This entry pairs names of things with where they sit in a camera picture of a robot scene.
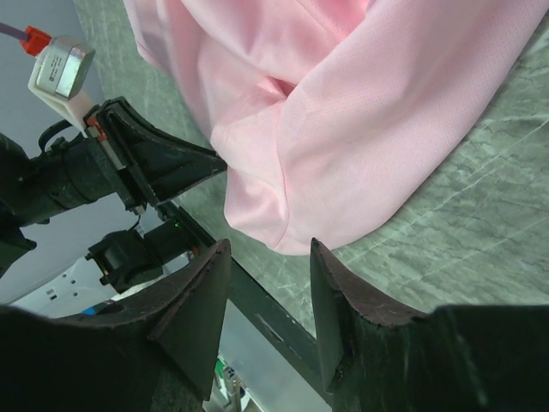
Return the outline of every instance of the wall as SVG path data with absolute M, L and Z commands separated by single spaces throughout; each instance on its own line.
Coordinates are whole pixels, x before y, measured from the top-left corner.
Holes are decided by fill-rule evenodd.
M 53 36 L 70 34 L 85 39 L 71 0 L 0 0 L 0 20 L 21 29 L 30 25 Z M 34 59 L 22 51 L 16 40 L 3 35 L 0 51 L 0 131 L 34 157 L 39 153 L 39 135 L 60 117 L 27 90 Z M 95 68 L 88 74 L 84 88 L 94 101 L 102 102 Z M 69 140 L 75 132 L 63 136 Z M 0 279 L 0 303 L 10 302 L 52 279 L 105 234 L 129 227 L 135 221 L 116 195 L 111 195 L 56 216 L 49 225 L 24 228 L 25 236 L 37 241 L 39 247 L 17 261 Z

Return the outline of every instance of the cable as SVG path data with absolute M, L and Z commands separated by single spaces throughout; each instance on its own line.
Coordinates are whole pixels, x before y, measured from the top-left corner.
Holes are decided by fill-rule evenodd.
M 45 146 L 56 134 L 61 133 L 70 126 L 72 126 L 72 124 L 68 120 L 61 120 L 44 130 L 44 133 L 42 133 L 38 139 L 38 146 L 40 147 L 40 150 L 42 150 L 42 153 L 45 152 Z
M 28 41 L 30 38 L 28 33 L 2 22 L 0 22 L 0 33 L 7 34 L 9 37 L 13 37 L 14 39 L 18 39 L 20 41 Z
M 51 41 L 51 36 L 48 33 L 32 26 L 27 27 L 23 32 L 18 28 L 11 27 L 9 24 L 0 22 L 0 33 L 18 39 L 21 42 L 25 53 L 35 57 L 38 56 Z
M 139 223 L 141 223 L 141 215 L 139 215 L 139 217 L 137 218 L 137 222 L 134 223 L 134 226 L 130 227 L 130 229 L 128 229 L 128 230 L 130 230 L 130 231 L 134 230 L 136 227 L 139 226 Z

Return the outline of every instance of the red connector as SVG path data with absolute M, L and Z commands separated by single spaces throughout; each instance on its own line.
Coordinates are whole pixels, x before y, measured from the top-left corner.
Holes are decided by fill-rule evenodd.
M 23 46 L 23 50 L 31 56 L 38 56 L 50 44 L 51 36 L 38 30 L 36 27 L 27 27 L 25 33 L 28 34 L 28 39 L 25 41 L 21 40 L 20 43 Z

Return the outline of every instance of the pink cloth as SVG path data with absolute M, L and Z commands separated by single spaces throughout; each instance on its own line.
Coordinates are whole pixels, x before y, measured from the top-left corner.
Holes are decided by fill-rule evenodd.
M 468 133 L 549 0 L 125 0 L 275 251 L 384 224 Z

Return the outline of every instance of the purple cable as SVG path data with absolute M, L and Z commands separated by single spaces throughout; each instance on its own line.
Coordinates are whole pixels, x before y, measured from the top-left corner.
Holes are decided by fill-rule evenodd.
M 27 33 L 23 32 L 22 30 L 19 30 L 18 28 L 8 26 L 7 24 L 4 24 L 2 22 L 0 22 L 0 33 L 7 34 L 8 36 L 11 36 L 14 39 L 18 39 L 21 41 L 28 40 Z

